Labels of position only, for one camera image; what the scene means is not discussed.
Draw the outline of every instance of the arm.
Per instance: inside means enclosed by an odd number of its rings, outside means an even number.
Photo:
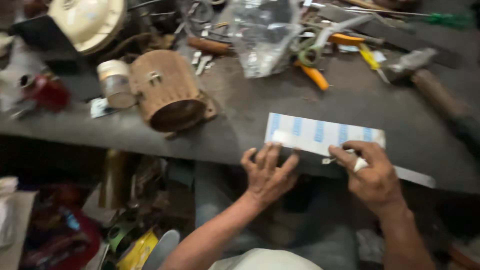
[[[248,174],[247,191],[185,238],[167,257],[161,270],[207,270],[221,257],[233,236],[293,187],[297,178],[292,171],[297,166],[298,154],[294,152],[281,168],[277,168],[280,149],[281,144],[265,144],[256,155],[255,163],[250,157],[256,149],[243,154],[241,163]]]
[[[348,141],[369,164],[353,172],[357,155],[330,146],[330,153],[347,169],[348,188],[379,220],[385,238],[384,265],[387,270],[433,270],[435,265],[415,225],[413,213],[402,196],[400,181],[383,149],[376,143]]]

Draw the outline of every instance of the yellow screwdriver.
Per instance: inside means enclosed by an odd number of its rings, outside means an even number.
[[[370,68],[373,70],[376,70],[380,78],[384,82],[389,84],[390,82],[388,81],[387,77],[383,73],[382,69],[380,69],[380,64],[375,60],[373,53],[372,51],[370,51],[368,46],[365,45],[365,43],[360,43],[359,49],[360,49],[360,54],[363,56],[365,61],[370,65]]]

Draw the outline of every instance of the workbench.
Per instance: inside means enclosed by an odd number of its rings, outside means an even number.
[[[434,9],[435,4],[442,8]],[[460,11],[462,5],[446,0],[424,5],[424,11],[455,12],[455,8]],[[474,30],[460,32],[431,25],[420,25],[417,33],[462,55],[458,69],[438,64],[429,69],[479,116],[480,69],[475,34]],[[480,192],[480,172],[474,158],[449,133],[443,120],[414,88],[383,83],[360,54],[336,55],[330,60],[324,75],[333,86],[326,92],[321,92],[299,68],[245,79],[238,59],[222,57],[214,62],[201,80],[215,101],[217,118],[172,140],[149,128],[137,108],[91,119],[88,104],[72,104],[57,114],[39,113],[20,121],[0,115],[0,134],[239,164],[243,151],[262,146],[268,113],[276,112],[383,129],[386,152],[394,165],[432,176],[441,189]],[[303,160],[301,165],[305,172],[329,174],[328,166],[316,160]]]

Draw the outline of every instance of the hand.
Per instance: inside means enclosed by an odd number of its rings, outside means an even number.
[[[330,154],[348,172],[348,189],[360,198],[380,220],[395,216],[407,209],[400,181],[384,150],[377,143],[348,141],[344,149],[353,149],[369,164],[353,172],[358,156],[331,145]]]
[[[248,174],[245,195],[251,196],[263,208],[292,189],[297,181],[292,172],[299,162],[298,153],[294,150],[283,166],[278,168],[276,165],[281,148],[281,143],[268,142],[256,155],[255,163],[250,159],[256,151],[255,148],[243,153],[241,159],[241,164]]]

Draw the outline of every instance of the man's right hand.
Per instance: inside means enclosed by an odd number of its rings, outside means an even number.
[[[358,156],[346,152],[345,149],[355,150],[369,166],[353,172]],[[347,141],[343,144],[343,149],[331,145],[328,151],[347,169],[349,190],[380,220],[398,216],[408,209],[395,169],[377,143]]]

